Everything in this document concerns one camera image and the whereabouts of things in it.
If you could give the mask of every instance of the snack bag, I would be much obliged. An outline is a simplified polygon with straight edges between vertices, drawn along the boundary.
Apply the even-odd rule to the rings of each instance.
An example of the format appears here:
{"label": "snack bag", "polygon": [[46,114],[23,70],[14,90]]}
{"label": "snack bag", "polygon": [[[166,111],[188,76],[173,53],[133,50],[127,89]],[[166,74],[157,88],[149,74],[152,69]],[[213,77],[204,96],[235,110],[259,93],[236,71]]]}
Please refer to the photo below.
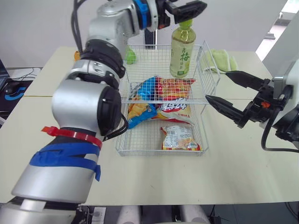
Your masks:
{"label": "snack bag", "polygon": [[201,151],[192,135],[192,129],[185,126],[161,127],[165,134],[162,150]]}
{"label": "snack bag", "polygon": [[[137,85],[132,91],[132,100],[154,100],[155,98],[156,77],[149,78]],[[135,127],[140,122],[150,119],[157,115],[154,104],[130,104],[128,107],[129,129]]]}
{"label": "snack bag", "polygon": [[188,98],[191,85],[196,82],[193,78],[156,78],[156,92],[159,100],[176,100]]}
{"label": "snack bag", "polygon": [[188,104],[184,104],[184,101],[184,98],[179,98],[173,103],[160,105],[157,108],[157,116],[154,116],[152,119],[192,124],[190,120],[190,106]]}

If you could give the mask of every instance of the green cloth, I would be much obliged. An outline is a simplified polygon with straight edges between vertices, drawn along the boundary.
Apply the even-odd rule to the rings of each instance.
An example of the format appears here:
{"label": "green cloth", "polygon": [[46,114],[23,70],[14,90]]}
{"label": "green cloth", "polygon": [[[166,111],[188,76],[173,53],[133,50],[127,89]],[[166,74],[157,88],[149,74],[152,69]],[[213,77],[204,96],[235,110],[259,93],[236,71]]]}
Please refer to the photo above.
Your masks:
{"label": "green cloth", "polygon": [[235,58],[229,56],[226,50],[211,49],[211,54],[209,52],[206,52],[206,57],[204,57],[201,61],[204,70],[211,69],[213,71],[216,71],[215,63],[220,73],[238,70],[238,64]]}

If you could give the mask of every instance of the red snack package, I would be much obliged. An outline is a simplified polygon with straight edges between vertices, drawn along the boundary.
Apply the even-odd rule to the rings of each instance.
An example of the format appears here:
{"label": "red snack package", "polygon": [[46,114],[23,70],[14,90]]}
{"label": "red snack package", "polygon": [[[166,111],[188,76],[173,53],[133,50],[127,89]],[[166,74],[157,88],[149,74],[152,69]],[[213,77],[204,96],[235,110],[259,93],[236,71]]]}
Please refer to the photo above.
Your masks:
{"label": "red snack package", "polygon": [[159,100],[188,98],[194,78],[156,78],[156,93]]}

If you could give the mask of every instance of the blue strap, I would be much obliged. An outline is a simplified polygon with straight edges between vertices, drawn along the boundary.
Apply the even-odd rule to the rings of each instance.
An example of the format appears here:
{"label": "blue strap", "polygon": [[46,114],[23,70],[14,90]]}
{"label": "blue strap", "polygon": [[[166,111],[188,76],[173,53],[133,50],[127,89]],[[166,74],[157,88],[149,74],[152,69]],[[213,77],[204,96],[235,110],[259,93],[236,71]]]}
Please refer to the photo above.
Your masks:
{"label": "blue strap", "polygon": [[141,0],[134,0],[134,2],[138,5],[141,16],[142,16],[142,29],[147,27],[147,14],[149,11],[148,5],[141,2]]}
{"label": "blue strap", "polygon": [[66,143],[49,145],[37,152],[31,159],[30,165],[37,167],[81,167],[95,172],[95,179],[100,180],[100,166],[95,161],[72,157],[82,154],[96,154],[100,149],[90,143]]}

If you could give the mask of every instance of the wire basket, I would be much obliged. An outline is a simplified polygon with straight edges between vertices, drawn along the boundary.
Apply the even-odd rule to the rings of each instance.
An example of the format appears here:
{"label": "wire basket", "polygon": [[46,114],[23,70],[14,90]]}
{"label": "wire basket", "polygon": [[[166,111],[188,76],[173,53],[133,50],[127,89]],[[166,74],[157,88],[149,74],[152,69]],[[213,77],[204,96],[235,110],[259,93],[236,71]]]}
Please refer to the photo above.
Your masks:
{"label": "wire basket", "polygon": [[[126,75],[120,83],[121,100],[123,103],[144,103],[144,100],[132,100],[132,93],[137,85],[152,77],[174,78],[170,74],[171,46],[131,45],[129,47],[134,51],[136,60],[128,57],[124,61]],[[207,43],[204,42],[202,46],[195,45],[189,72],[185,78],[196,79],[196,82],[191,85],[189,97],[185,103],[207,104],[205,95],[215,95],[220,74],[218,70],[213,72],[211,67],[217,68]],[[150,102],[161,104],[173,101],[155,98],[150,99]]]}
{"label": "wire basket", "polygon": [[[202,155],[209,148],[205,126],[202,120],[202,113],[205,109],[205,106],[191,104],[190,107],[190,119],[193,123],[192,125],[182,123],[178,124],[165,120],[146,120],[119,136],[116,141],[116,150],[121,156]],[[201,113],[199,113],[199,107],[203,107]],[[128,104],[122,105],[122,112],[125,117],[128,116]],[[165,139],[165,135],[160,129],[161,127],[174,125],[191,127],[193,138],[200,145],[201,151],[162,150],[162,143]]]}

